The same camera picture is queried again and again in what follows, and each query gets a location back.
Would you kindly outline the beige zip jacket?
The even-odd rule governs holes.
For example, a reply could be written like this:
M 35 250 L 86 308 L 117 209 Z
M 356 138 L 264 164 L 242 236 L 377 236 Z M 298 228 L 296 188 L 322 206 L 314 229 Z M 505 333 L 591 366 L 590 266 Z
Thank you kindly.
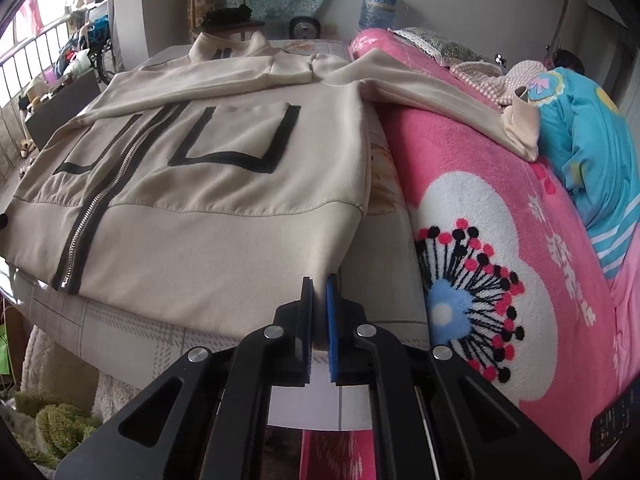
M 202 35 L 116 75 L 55 131 L 2 214 L 2 257 L 66 294 L 245 335 L 342 263 L 369 203 L 365 102 L 538 154 L 539 113 L 521 99 L 495 110 L 381 50 L 350 62 Z

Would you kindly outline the white fluffy blanket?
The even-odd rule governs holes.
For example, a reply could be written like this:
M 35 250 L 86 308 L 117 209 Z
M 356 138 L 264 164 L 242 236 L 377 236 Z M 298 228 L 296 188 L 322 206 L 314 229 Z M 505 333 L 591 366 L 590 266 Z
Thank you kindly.
M 79 359 L 39 327 L 32 328 L 15 397 L 17 411 L 35 417 L 48 404 L 66 403 L 106 422 L 139 392 Z

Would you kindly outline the pink floral blanket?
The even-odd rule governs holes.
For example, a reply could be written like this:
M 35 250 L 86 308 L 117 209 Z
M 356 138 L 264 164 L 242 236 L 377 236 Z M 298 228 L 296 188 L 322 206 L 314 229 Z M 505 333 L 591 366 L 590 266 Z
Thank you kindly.
M 540 116 L 518 88 L 506 107 L 392 32 L 349 48 L 349 80 L 428 79 L 490 110 L 500 145 L 469 120 L 357 93 L 370 183 L 338 208 L 356 233 L 337 246 L 343 288 L 409 344 L 448 344 L 544 430 L 584 478 L 593 417 L 639 370 L 639 222 L 606 278 L 564 186 L 538 150 Z

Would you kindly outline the blue cartoon quilt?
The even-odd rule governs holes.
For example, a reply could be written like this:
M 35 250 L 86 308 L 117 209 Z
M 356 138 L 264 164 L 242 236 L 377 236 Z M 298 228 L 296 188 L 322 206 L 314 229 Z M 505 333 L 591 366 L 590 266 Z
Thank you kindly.
M 617 105 L 588 77 L 559 67 L 531 79 L 538 150 L 577 209 L 603 274 L 622 270 L 639 222 L 634 140 Z

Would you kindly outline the dark low cabinet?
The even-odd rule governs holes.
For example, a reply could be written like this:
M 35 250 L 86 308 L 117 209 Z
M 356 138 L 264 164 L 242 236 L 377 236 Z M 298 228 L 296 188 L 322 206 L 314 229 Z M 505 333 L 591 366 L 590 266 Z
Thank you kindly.
M 51 99 L 38 104 L 26 118 L 26 128 L 39 151 L 58 128 L 78 115 L 98 95 L 100 87 L 93 70 L 66 84 Z

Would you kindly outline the grey patterned pillow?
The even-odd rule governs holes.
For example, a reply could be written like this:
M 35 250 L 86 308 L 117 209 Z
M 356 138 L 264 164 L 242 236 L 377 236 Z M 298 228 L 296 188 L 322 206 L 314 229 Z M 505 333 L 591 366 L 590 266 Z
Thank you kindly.
M 405 27 L 394 29 L 393 34 L 434 58 L 440 66 L 451 67 L 466 62 L 495 63 L 491 58 L 477 54 L 463 44 L 458 44 L 454 40 L 429 29 Z

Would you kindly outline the person in background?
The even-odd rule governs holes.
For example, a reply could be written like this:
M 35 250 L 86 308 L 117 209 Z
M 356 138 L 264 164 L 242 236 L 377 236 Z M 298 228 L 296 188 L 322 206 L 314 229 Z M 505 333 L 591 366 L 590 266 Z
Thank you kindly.
M 586 71 L 582 60 L 573 52 L 565 49 L 555 50 L 552 55 L 546 59 L 546 66 L 548 70 L 563 67 L 581 75 Z

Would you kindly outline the black bag on chair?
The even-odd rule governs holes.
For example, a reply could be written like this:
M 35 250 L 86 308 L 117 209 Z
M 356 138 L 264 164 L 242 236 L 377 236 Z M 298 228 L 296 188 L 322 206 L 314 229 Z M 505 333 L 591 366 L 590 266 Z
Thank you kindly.
M 205 28 L 232 27 L 249 22 L 252 15 L 253 10 L 242 3 L 235 8 L 221 8 L 207 11 L 204 15 L 202 26 Z

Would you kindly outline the blue water bottle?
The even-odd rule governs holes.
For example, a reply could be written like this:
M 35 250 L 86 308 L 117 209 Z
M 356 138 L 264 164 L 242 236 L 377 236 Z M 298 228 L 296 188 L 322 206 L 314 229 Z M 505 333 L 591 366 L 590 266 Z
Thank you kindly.
M 362 0 L 358 28 L 389 29 L 394 26 L 399 0 Z

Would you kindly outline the wooden chair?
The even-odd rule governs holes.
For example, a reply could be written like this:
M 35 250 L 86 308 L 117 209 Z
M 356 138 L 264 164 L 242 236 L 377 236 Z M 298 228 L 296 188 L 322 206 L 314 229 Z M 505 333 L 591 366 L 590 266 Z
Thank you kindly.
M 186 0 L 186 12 L 192 40 L 206 32 L 221 37 L 239 36 L 245 41 L 249 34 L 265 27 L 264 21 L 254 18 L 247 0 Z

